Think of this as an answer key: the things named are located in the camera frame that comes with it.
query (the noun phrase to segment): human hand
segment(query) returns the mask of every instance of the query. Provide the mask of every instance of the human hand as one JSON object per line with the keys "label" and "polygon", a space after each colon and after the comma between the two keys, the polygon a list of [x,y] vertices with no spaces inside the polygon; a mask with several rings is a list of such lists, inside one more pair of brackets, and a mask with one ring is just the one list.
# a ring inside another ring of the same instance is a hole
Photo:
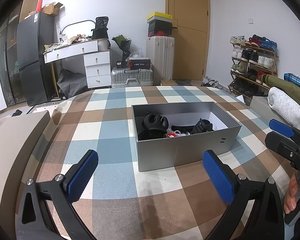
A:
{"label": "human hand", "polygon": [[297,206],[297,201],[295,195],[298,192],[298,182],[297,182],[297,171],[295,171],[290,179],[287,194],[284,199],[284,211],[289,214]]}

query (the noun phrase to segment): black shoe box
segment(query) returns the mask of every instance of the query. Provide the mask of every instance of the black shoe box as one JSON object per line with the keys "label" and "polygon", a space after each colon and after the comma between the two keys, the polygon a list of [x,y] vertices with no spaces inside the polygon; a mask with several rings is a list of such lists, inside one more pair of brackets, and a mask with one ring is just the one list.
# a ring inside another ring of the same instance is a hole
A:
{"label": "black shoe box", "polygon": [[153,37],[153,36],[170,36],[172,33],[168,32],[166,30],[161,30],[161,29],[154,29],[153,31],[148,32],[148,37]]}
{"label": "black shoe box", "polygon": [[127,67],[127,62],[126,61],[117,61],[115,64],[117,68],[126,68]]}
{"label": "black shoe box", "polygon": [[153,20],[149,22],[148,32],[151,32],[155,29],[160,29],[162,31],[166,31],[168,33],[172,33],[172,23],[160,21],[160,20]]}
{"label": "black shoe box", "polygon": [[151,60],[150,59],[129,59],[129,69],[150,69]]}

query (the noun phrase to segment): blue gripper pad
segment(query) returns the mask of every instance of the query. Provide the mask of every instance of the blue gripper pad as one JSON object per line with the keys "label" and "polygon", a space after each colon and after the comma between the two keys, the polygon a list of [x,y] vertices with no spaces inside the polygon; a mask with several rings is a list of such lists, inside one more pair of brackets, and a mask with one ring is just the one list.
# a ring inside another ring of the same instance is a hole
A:
{"label": "blue gripper pad", "polygon": [[233,184],[208,151],[204,152],[202,163],[220,198],[230,205],[234,199]]}
{"label": "blue gripper pad", "polygon": [[285,137],[290,138],[290,137],[294,136],[294,132],[291,127],[289,127],[288,125],[285,125],[284,123],[281,123],[275,119],[272,119],[269,122],[269,127],[270,127],[270,129],[284,135]]}
{"label": "blue gripper pad", "polygon": [[89,157],[78,169],[72,180],[67,185],[67,198],[69,203],[78,201],[82,192],[87,186],[91,176],[93,175],[96,167],[98,166],[99,157],[96,151],[92,151]]}

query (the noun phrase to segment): black refrigerator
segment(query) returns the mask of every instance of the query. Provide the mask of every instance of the black refrigerator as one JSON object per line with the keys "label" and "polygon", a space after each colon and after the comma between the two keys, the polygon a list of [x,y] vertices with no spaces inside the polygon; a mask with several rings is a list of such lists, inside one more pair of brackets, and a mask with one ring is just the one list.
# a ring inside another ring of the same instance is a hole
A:
{"label": "black refrigerator", "polygon": [[17,55],[22,90],[28,106],[50,101],[55,95],[52,71],[44,63],[44,45],[53,43],[54,17],[35,13],[18,24]]}

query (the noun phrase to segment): white drawer cabinet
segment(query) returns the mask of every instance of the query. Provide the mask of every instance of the white drawer cabinet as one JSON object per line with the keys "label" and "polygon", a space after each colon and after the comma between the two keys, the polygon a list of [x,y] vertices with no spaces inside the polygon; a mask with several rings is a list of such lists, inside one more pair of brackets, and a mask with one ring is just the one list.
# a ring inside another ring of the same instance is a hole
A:
{"label": "white drawer cabinet", "polygon": [[86,66],[86,76],[87,77],[110,75],[110,73],[111,73],[110,63],[109,64]]}
{"label": "white drawer cabinet", "polygon": [[111,75],[87,77],[88,88],[111,86]]}
{"label": "white drawer cabinet", "polygon": [[110,63],[110,52],[98,52],[98,53],[91,53],[83,55],[84,58],[84,65],[85,66],[92,66],[92,65],[99,65],[99,64],[106,64]]}
{"label": "white drawer cabinet", "polygon": [[44,54],[44,61],[49,63],[58,59],[96,51],[98,51],[98,41],[88,41],[50,51]]}

